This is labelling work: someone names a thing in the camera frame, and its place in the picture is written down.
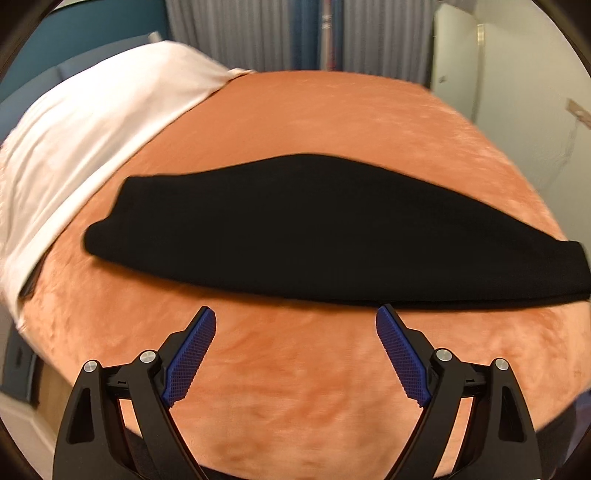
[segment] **white pillowcase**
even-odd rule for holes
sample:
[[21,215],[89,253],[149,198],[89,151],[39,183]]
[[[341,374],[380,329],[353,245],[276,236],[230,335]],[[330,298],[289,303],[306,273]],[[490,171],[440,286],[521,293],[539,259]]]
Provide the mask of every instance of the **white pillowcase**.
[[160,41],[74,75],[30,107],[0,149],[0,296],[17,323],[27,277],[90,197],[162,129],[244,73]]

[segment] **white wall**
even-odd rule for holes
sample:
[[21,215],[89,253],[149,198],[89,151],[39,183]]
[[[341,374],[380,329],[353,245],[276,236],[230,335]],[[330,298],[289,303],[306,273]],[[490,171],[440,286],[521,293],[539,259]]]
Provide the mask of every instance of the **white wall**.
[[440,6],[435,16],[431,89],[467,119],[472,118],[478,81],[477,26],[474,16],[450,5]]
[[591,111],[591,78],[531,0],[479,0],[476,16],[485,24],[476,124],[591,253],[591,131],[566,111],[569,98]]

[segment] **bed sheet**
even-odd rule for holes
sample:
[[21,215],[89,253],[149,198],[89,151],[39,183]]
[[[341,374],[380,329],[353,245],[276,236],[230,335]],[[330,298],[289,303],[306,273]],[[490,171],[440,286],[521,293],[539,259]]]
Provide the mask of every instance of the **bed sheet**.
[[[352,73],[238,78],[160,132],[92,196],[49,252],[21,332],[74,382],[84,361],[131,361],[184,329],[202,305],[218,328],[171,413],[202,464],[259,480],[380,480],[420,415],[375,332],[373,309],[229,294],[107,264],[82,248],[130,175],[182,174],[276,155],[355,158],[456,190],[564,239],[515,166],[420,86]],[[589,304],[497,312],[401,312],[464,361],[508,359],[534,425],[591,380]],[[450,472],[462,402],[438,474]],[[138,431],[131,406],[127,425]]]

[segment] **fabric fold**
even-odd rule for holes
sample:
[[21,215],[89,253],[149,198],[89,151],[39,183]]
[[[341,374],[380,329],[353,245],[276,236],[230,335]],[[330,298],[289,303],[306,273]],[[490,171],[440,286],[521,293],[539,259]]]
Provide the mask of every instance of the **fabric fold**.
[[477,200],[346,158],[288,155],[130,177],[86,250],[199,286],[399,309],[513,309],[586,300],[577,242]]

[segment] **blue curtain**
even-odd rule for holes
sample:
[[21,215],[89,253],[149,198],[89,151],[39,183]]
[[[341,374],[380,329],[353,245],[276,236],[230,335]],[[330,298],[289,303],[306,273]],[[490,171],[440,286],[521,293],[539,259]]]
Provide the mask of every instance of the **blue curtain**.
[[320,68],[320,0],[291,0],[291,66],[293,70]]
[[343,14],[343,0],[332,0],[332,34],[335,70],[343,70],[343,38],[345,16]]

